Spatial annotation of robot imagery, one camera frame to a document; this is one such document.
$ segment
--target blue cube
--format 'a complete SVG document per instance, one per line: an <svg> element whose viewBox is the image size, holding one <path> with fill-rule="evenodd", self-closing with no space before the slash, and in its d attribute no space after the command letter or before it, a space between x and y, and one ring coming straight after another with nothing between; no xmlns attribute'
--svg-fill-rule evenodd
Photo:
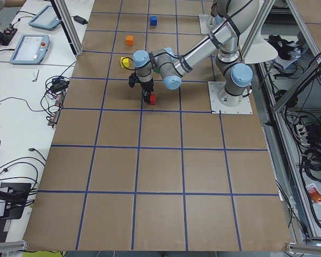
<svg viewBox="0 0 321 257"><path fill-rule="evenodd" d="M157 16L150 17L150 26L157 26Z"/></svg>

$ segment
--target white mounting plate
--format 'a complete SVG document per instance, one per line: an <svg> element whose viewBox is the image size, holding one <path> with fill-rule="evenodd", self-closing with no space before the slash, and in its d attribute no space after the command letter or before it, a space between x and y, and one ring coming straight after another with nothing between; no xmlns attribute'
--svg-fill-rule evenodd
<svg viewBox="0 0 321 257"><path fill-rule="evenodd" d="M244 97L241 103L236 107L228 107L222 104L218 99L218 92L225 86L225 82L208 81L210 106L212 114L253 114L250 98Z"/></svg>
<svg viewBox="0 0 321 257"><path fill-rule="evenodd" d="M207 20L209 19L210 14L199 14L198 20L200 21L200 30L202 35L208 34Z"/></svg>

